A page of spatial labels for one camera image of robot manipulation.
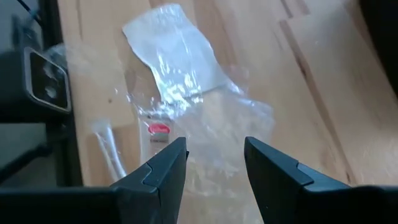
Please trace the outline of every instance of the wood grain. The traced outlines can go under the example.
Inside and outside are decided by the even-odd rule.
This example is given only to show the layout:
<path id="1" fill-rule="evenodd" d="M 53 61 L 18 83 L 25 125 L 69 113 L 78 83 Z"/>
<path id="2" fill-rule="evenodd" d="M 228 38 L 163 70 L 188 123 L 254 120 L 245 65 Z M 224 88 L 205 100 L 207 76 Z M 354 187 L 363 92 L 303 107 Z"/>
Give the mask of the wood grain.
<path id="1" fill-rule="evenodd" d="M 396 184 L 398 107 L 387 78 L 342 7 L 307 2 L 323 14 L 288 24 L 358 184 Z"/>
<path id="2" fill-rule="evenodd" d="M 119 135 L 131 138 L 123 148 L 139 148 L 137 115 L 125 95 L 159 93 L 121 28 L 167 2 L 58 0 L 65 42 L 89 46 L 77 47 L 83 53 L 97 52 L 89 60 L 94 68 L 70 72 L 86 185 L 110 184 L 92 138 L 94 120 L 107 118 L 117 130 L 130 127 L 121 128 L 129 134 Z M 247 68 L 251 98 L 274 108 L 274 147 L 349 184 L 396 182 L 395 99 L 340 1 L 177 2 L 209 39 L 220 64 Z M 76 59 L 67 56 L 73 67 Z M 215 105 L 206 104 L 204 112 L 217 111 L 222 118 L 223 109 Z"/>

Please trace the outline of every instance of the metal frame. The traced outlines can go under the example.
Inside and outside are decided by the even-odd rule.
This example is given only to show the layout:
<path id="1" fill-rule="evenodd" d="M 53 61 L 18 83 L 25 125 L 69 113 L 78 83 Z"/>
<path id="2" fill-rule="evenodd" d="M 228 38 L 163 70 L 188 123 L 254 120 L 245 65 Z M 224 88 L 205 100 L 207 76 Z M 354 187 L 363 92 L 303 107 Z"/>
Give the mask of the metal frame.
<path id="1" fill-rule="evenodd" d="M 64 112 L 64 113 L 70 113 L 70 111 L 71 111 L 71 109 L 72 109 L 72 106 L 71 106 L 71 104 L 70 104 L 70 90 L 69 90 L 69 88 L 66 89 L 66 91 L 67 91 L 67 102 L 68 102 L 68 105 L 67 105 L 66 108 L 61 108 L 61 107 L 59 107 L 59 106 L 57 106 L 57 105 L 53 105 L 53 104 L 51 104 L 51 103 L 49 103 L 49 102 L 47 102 L 47 101 L 44 101 L 44 100 L 42 100 L 42 99 L 40 99 L 40 98 L 38 98 L 37 96 L 34 95 L 34 93 L 33 93 L 33 86 L 32 86 L 32 71 L 30 70 L 30 54 L 32 54 L 32 53 L 35 53 L 35 54 L 38 55 L 39 57 L 42 57 L 44 60 L 48 61 L 48 62 L 51 63 L 53 66 L 55 66 L 55 67 L 57 67 L 59 70 L 61 70 L 62 73 L 63 73 L 63 76 L 66 77 L 66 79 L 65 79 L 65 85 L 66 85 L 66 86 L 69 86 L 69 79 L 67 78 L 67 73 L 66 73 L 66 71 L 65 71 L 64 69 L 62 69 L 61 67 L 59 67 L 59 66 L 56 65 L 55 63 L 51 62 L 50 59 L 48 59 L 48 58 L 46 58 L 45 56 L 43 56 L 42 54 L 38 53 L 38 51 L 34 50 L 33 48 L 31 48 L 31 47 L 25 47 L 25 49 L 24 49 L 24 58 L 25 58 L 24 63 L 25 63 L 25 77 L 26 77 L 26 79 L 25 79 L 25 85 L 26 85 L 26 90 L 28 91 L 29 95 L 30 95 L 33 99 L 37 100 L 38 102 L 40 102 L 40 103 L 43 104 L 43 105 L 51 106 L 51 107 L 56 108 L 56 109 L 58 109 L 59 111 L 62 111 L 62 112 Z"/>
<path id="2" fill-rule="evenodd" d="M 43 22 L 44 49 L 47 49 L 63 42 L 58 2 L 39 0 L 39 7 Z M 23 169 L 34 159 L 54 153 L 57 185 L 59 187 L 83 185 L 73 110 L 68 116 L 60 118 L 57 122 L 46 123 L 46 135 L 46 143 L 26 151 L 0 169 L 0 183 Z"/>

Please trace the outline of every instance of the black object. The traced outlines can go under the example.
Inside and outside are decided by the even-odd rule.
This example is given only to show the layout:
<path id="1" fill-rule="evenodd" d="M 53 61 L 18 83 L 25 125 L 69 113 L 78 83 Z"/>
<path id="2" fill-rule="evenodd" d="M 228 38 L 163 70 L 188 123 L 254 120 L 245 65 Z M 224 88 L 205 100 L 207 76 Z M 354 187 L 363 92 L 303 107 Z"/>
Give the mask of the black object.
<path id="1" fill-rule="evenodd" d="M 0 189 L 4 223 L 174 224 L 185 183 L 187 149 L 178 138 L 110 187 Z"/>
<path id="2" fill-rule="evenodd" d="M 264 223 L 397 223 L 398 187 L 351 188 L 252 137 L 244 158 Z"/>
<path id="3" fill-rule="evenodd" d="M 398 95 L 398 1 L 361 0 L 360 4 L 373 44 Z"/>
<path id="4" fill-rule="evenodd" d="M 39 53 L 33 30 L 13 24 L 15 50 L 0 55 L 0 120 L 58 120 L 72 110 L 67 73 Z"/>
<path id="5" fill-rule="evenodd" d="M 44 50 L 63 42 L 58 2 L 39 0 L 39 6 L 40 10 L 30 11 L 27 9 L 31 15 L 28 19 L 24 19 L 23 23 L 20 19 L 13 17 L 14 50 L 0 54 L 0 93 L 2 93 L 0 95 L 0 123 L 45 122 L 47 142 L 26 151 L 0 167 L 0 183 L 34 159 L 54 154 L 57 185 L 60 187 L 82 186 L 73 110 L 69 113 L 59 113 L 52 107 L 35 103 L 27 94 L 23 84 L 24 47 L 41 52 L 37 34 L 30 28 L 33 19 L 38 19 L 38 15 L 40 15 L 41 20 L 38 22 L 41 22 Z M 34 60 L 38 59 L 39 63 L 43 62 L 40 53 L 35 56 L 38 57 L 33 58 Z M 51 63 L 46 62 L 46 65 L 47 68 L 54 68 Z"/>

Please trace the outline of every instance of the plastic bag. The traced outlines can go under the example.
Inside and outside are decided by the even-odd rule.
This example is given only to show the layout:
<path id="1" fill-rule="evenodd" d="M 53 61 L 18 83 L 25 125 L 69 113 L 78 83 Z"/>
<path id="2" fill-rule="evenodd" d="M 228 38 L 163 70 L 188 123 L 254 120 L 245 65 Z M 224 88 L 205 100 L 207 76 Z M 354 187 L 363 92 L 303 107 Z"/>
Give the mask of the plastic bag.
<path id="1" fill-rule="evenodd" d="M 186 45 L 186 50 L 189 52 L 189 45 Z M 61 55 L 61 59 L 57 59 L 60 63 L 66 62 L 65 54 L 72 54 L 68 57 L 69 70 L 88 74 L 94 84 L 102 85 L 104 91 L 112 91 L 115 98 L 131 104 L 137 111 L 141 164 L 175 138 L 187 138 L 190 155 L 179 223 L 262 223 L 246 173 L 244 138 L 254 136 L 267 142 L 274 120 L 270 106 L 245 94 L 249 78 L 247 71 L 239 67 L 211 70 L 215 80 L 224 81 L 203 91 L 197 81 L 202 73 L 191 67 L 185 72 L 189 74 L 189 82 L 178 82 L 178 85 L 166 82 L 160 91 L 173 94 L 159 99 L 157 92 L 148 91 L 147 82 L 152 80 L 151 77 L 138 75 L 132 92 L 119 86 L 117 80 L 98 80 L 95 77 L 97 72 L 113 74 L 120 72 L 121 68 L 117 62 L 109 63 L 112 60 L 99 57 L 93 49 L 60 46 L 52 52 L 52 57 L 54 54 Z M 175 67 L 178 64 L 160 67 L 151 63 L 152 71 L 156 68 L 156 72 L 164 77 L 170 74 L 169 71 L 178 70 Z M 174 94 L 176 88 L 181 90 L 181 94 Z M 109 172 L 117 181 L 128 173 L 126 165 L 130 161 L 123 158 L 115 143 L 111 122 L 104 118 L 91 125 Z"/>
<path id="2" fill-rule="evenodd" d="M 162 101 L 172 103 L 227 81 L 206 37 L 178 4 L 166 4 L 123 27 L 133 52 L 152 70 Z"/>

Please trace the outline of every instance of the wooden table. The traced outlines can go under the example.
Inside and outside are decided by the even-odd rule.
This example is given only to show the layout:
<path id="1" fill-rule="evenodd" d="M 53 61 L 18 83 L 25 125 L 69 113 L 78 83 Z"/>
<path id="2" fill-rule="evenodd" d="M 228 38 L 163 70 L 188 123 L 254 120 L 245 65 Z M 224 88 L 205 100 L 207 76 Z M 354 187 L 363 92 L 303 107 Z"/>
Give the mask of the wooden table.
<path id="1" fill-rule="evenodd" d="M 211 42 L 220 64 L 249 70 L 250 96 L 274 108 L 272 146 L 351 185 L 398 184 L 397 100 L 355 0 L 174 2 Z M 136 112 L 122 93 L 134 91 L 137 74 L 152 75 L 121 28 L 167 1 L 58 3 L 65 42 L 101 52 L 95 68 L 71 72 L 70 80 L 84 183 L 108 185 L 90 124 L 109 118 L 131 158 L 127 166 L 137 167 Z M 105 63 L 112 68 L 103 69 Z M 146 91 L 156 93 L 149 81 Z"/>

